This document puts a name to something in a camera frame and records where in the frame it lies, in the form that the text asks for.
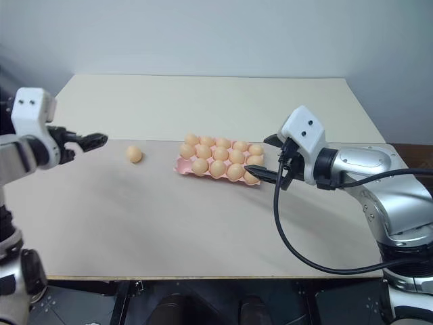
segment egg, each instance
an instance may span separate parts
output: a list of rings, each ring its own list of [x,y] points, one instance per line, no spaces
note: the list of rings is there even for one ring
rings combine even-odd
[[[229,153],[229,159],[233,164],[243,164],[245,156],[239,150],[233,150]]]
[[[229,158],[229,152],[224,147],[216,147],[213,157],[215,160],[227,160]]]
[[[216,139],[215,144],[218,147],[224,147],[226,149],[229,149],[231,147],[230,140],[227,140],[224,137],[219,137],[218,139]]]
[[[255,156],[260,156],[263,154],[263,147],[260,144],[252,144],[248,151]]]
[[[245,141],[236,141],[233,144],[233,149],[239,150],[240,152],[244,152],[248,149],[248,144]]]
[[[190,159],[193,155],[196,154],[196,149],[189,144],[181,144],[180,154],[185,159]]]
[[[211,137],[200,137],[200,143],[212,147],[215,144],[215,141]]]
[[[263,157],[262,156],[249,156],[246,159],[247,165],[257,165],[257,166],[263,166]]]
[[[221,160],[216,160],[211,164],[209,171],[214,178],[220,178],[225,173],[226,168],[225,163]]]
[[[137,146],[129,146],[127,148],[127,157],[132,163],[138,163],[143,158],[143,153]]]
[[[203,174],[208,170],[208,167],[208,162],[203,158],[199,158],[192,163],[191,169],[197,176],[203,176]]]
[[[259,181],[258,178],[254,177],[253,175],[251,175],[247,171],[244,173],[244,179],[245,179],[245,182],[247,184],[250,184],[250,185],[255,184],[255,183],[257,183]]]
[[[190,146],[195,146],[196,144],[199,144],[200,141],[196,135],[194,135],[193,133],[188,133],[185,136],[185,143],[189,144]]]
[[[197,157],[207,159],[212,156],[212,151],[208,146],[205,146],[204,144],[199,144],[196,148]]]
[[[227,177],[231,181],[237,181],[245,173],[245,169],[241,164],[232,164],[227,170]]]

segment white table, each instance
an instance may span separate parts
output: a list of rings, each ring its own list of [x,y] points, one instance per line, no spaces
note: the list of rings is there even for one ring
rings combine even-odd
[[[11,183],[7,205],[52,279],[330,277],[281,242],[271,184],[176,174],[180,142],[149,141],[188,131],[261,141],[300,104],[331,142],[384,142],[342,79],[76,75],[58,96],[55,123],[140,141],[110,140]],[[131,144],[147,154],[138,165],[124,157]],[[278,150],[265,152],[274,169]],[[378,262],[361,208],[344,192],[295,181],[280,200],[288,238],[308,258],[342,268]]]

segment white wall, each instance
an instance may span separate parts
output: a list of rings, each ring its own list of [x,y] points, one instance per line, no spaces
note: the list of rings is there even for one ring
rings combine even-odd
[[[26,85],[56,94],[76,72],[345,77],[386,140],[433,144],[431,0],[0,1],[0,65]]]

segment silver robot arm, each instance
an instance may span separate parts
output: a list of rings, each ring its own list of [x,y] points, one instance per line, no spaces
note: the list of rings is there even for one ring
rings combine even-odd
[[[63,127],[48,127],[54,112],[55,98],[40,88],[21,88],[12,108],[0,108],[0,324],[27,324],[30,298],[47,285],[38,253],[22,249],[22,233],[12,223],[3,187],[37,169],[72,161],[74,151],[65,148],[67,142],[86,152],[108,140],[100,133],[81,137]]]
[[[346,191],[360,203],[383,262],[414,258],[412,263],[384,268],[384,319],[391,322],[409,316],[433,323],[432,196],[413,175],[362,182],[407,168],[396,150],[380,144],[329,144],[320,121],[305,106],[297,108],[265,143],[282,149],[280,162],[286,157],[284,169],[288,172],[281,189],[287,190],[297,179],[324,190]],[[258,166],[246,166],[246,170],[261,180],[277,183],[276,172]]]

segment white plastic casing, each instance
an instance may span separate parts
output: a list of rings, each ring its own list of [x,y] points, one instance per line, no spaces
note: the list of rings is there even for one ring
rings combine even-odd
[[[305,106],[299,106],[291,113],[277,134],[285,142],[289,137],[299,145],[299,153],[304,157],[305,183],[315,185],[313,172],[317,156],[322,148],[327,147],[325,129],[320,121]]]
[[[50,169],[60,162],[60,149],[45,125],[54,118],[55,104],[55,98],[42,88],[19,88],[12,109],[11,119],[16,135],[33,136],[46,147],[49,161],[39,167],[42,169]]]

